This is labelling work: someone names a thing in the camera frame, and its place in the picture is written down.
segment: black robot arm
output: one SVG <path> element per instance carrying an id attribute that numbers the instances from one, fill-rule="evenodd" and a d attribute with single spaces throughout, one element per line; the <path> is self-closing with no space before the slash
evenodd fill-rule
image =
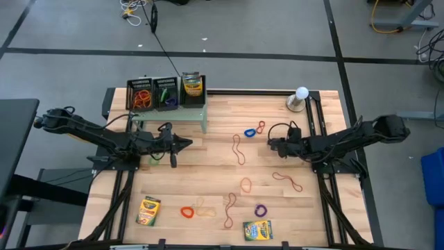
<path id="1" fill-rule="evenodd" d="M 402 118 L 396 115 L 381 116 L 367 122 L 361 119 L 352 128 L 327 136 L 302 137 L 300 128 L 289 125 L 286 138 L 268 138 L 268 144 L 281 158 L 299 157 L 319 163 L 342 158 L 348 152 L 376 142 L 402 142 L 410 134 Z"/>
<path id="2" fill-rule="evenodd" d="M 109 153 L 112 160 L 131 160 L 134 157 L 152 155 L 154 153 L 170 153 L 171 166 L 176 167 L 175 155 L 185 147 L 188 147 L 192 140 L 181 138 L 171 132 L 172 125 L 167 122 L 158 131 L 159 136 L 146 131 L 135 131 L 128 133 L 118 133 L 106 127 L 116 119 L 128 116 L 130 122 L 135 115 L 121 115 L 105 126 L 99 126 L 74 114 L 74 109 L 54 108 L 47 111 L 42 118 L 35 120 L 35 128 L 43 128 L 45 131 L 57 134 L 70 134 L 82 140 L 100 146 Z M 102 158 L 89 158 L 93 162 L 103 162 Z"/>

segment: yellow crayon box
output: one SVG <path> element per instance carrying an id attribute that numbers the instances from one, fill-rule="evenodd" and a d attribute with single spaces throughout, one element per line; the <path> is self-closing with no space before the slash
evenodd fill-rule
<path id="1" fill-rule="evenodd" d="M 145 197 L 140 204 L 136 222 L 145 226 L 154 226 L 155 217 L 159 212 L 159 208 L 160 200 L 154 199 L 153 197 Z"/>
<path id="2" fill-rule="evenodd" d="M 244 222 L 245 240 L 271 240 L 273 231 L 270 221 Z"/>

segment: wooden tabletop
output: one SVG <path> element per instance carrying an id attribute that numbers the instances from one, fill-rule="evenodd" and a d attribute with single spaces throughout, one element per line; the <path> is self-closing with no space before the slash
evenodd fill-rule
<path id="1" fill-rule="evenodd" d="M 128 112 L 125 110 L 125 93 L 124 88 L 116 89 L 109 120 Z M 327 132 L 345 129 L 338 92 L 320 91 L 320 94 Z M 157 244 L 164 238 L 167 244 L 280 246 L 281 241 L 288 241 L 290 246 L 327 246 L 318 181 L 309 163 L 299 158 L 279 158 L 277 152 L 271 151 L 266 144 L 268 130 L 279 122 L 293 120 L 302 129 L 302 135 L 309 136 L 306 111 L 288 111 L 285 100 L 283 96 L 209 95 L 207 134 L 201 133 L 197 122 L 173 122 L 173 132 L 192 139 L 193 144 L 178 154 L 176 169 L 169 166 L 168 156 L 158 166 L 148 164 L 149 156 L 142 158 L 134 178 L 124 243 Z M 314 103 L 313 110 L 314 117 L 317 117 Z M 266 122 L 264 132 L 246 138 L 244 131 L 256 128 L 260 120 Z M 144 129 L 157 133 L 160 124 L 149 123 Z M 125 126 L 126 120 L 120 119 L 109 129 L 124 131 Z M 273 129 L 271 137 L 283 137 L 286 130 L 287 127 L 278 126 Z M 246 157 L 244 165 L 238 164 L 232 152 L 234 134 L 241 137 L 239 150 Z M 275 180 L 271 176 L 273 172 L 291 176 L 303 186 L 303 191 L 296 192 L 288 180 Z M 115 171 L 103 171 L 94 181 L 79 239 L 89 235 L 108 211 L 115 176 Z M 244 177 L 253 183 L 250 193 L 240 188 Z M 361 235 L 372 242 L 359 180 L 352 174 L 337 174 L 336 178 L 345 215 Z M 233 227 L 226 229 L 223 223 L 230 192 L 236 194 L 237 201 L 228 212 Z M 154 226 L 135 222 L 145 196 L 162 200 Z M 180 209 L 196 203 L 199 197 L 204 198 L 203 207 L 215 209 L 216 216 L 184 218 Z M 271 220 L 274 239 L 247 242 L 242 222 L 260 220 L 254 214 L 255 205 L 259 203 L 268 208 L 264 219 Z M 120 214 L 118 211 L 112 238 L 117 236 Z M 336 242 L 340 242 L 336 217 L 332 211 L 330 214 Z"/>

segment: blue rubber band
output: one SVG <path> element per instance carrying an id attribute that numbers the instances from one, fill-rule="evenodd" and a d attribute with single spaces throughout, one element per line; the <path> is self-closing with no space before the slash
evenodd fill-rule
<path id="1" fill-rule="evenodd" d="M 244 135 L 248 138 L 251 138 L 256 135 L 256 130 L 254 128 L 250 128 L 245 130 Z"/>

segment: concrete floor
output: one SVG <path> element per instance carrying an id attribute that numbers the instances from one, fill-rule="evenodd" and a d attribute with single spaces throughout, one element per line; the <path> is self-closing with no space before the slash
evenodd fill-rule
<path id="1" fill-rule="evenodd" d="M 0 0 L 0 44 L 28 2 Z M 413 46 L 421 31 L 376 34 L 368 27 L 371 6 L 366 1 L 330 3 L 344 57 L 416 59 Z M 282 56 L 172 57 L 179 72 L 205 73 L 209 88 L 294 89 L 304 85 L 313 90 L 338 90 L 346 112 L 323 0 L 191 0 L 180 7 L 161 1 L 157 6 L 157 35 L 167 51 L 327 57 L 327 61 L 285 60 Z M 399 16 L 406 8 L 381 6 L 378 16 Z M 444 3 L 437 1 L 435 20 L 444 26 L 442 10 Z M 106 88 L 123 87 L 126 80 L 145 74 L 174 75 L 165 57 L 86 55 L 90 50 L 161 51 L 145 22 L 132 27 L 119 12 L 118 1 L 37 0 L 9 48 L 48 49 L 53 54 L 6 50 L 0 60 L 0 99 L 38 98 L 39 114 L 52 107 L 75 106 L 78 114 L 102 124 Z M 141 10 L 136 15 L 143 17 Z M 428 32 L 424 43 L 437 31 Z M 83 55 L 54 49 L 82 50 Z M 346 63 L 345 70 L 356 113 L 364 119 L 433 108 L 438 85 L 426 66 Z M 384 245 L 430 250 L 434 248 L 433 209 L 425 200 L 420 157 L 441 147 L 444 133 L 431 122 L 407 121 L 407 126 L 411 136 L 404 143 L 365 149 L 370 178 Z M 33 129 L 16 173 L 36 178 L 41 168 L 89 167 L 85 157 L 94 152 L 90 144 Z M 31 230 L 28 245 L 68 242 L 77 233 L 78 225 L 38 226 Z M 12 235 L 9 247 L 15 246 L 15 238 L 17 234 Z"/>

